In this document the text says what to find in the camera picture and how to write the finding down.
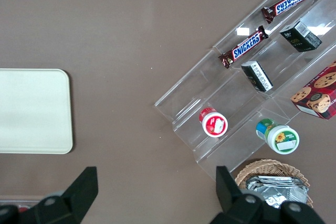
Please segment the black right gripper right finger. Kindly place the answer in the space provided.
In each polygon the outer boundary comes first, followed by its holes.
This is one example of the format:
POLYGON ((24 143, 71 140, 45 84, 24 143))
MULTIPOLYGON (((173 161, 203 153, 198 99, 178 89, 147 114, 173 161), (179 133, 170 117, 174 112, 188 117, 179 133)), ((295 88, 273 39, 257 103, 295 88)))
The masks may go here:
POLYGON ((216 167, 216 193, 222 208, 216 223, 261 223, 261 199, 243 194, 226 166, 216 167))

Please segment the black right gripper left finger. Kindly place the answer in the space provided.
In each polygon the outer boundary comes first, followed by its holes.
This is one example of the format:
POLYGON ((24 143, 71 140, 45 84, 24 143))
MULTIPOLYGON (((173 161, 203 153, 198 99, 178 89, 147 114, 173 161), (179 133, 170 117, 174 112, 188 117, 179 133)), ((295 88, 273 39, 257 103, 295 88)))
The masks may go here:
POLYGON ((86 167, 61 195, 50 195, 34 207, 36 222, 81 223, 97 195, 97 168, 86 167))

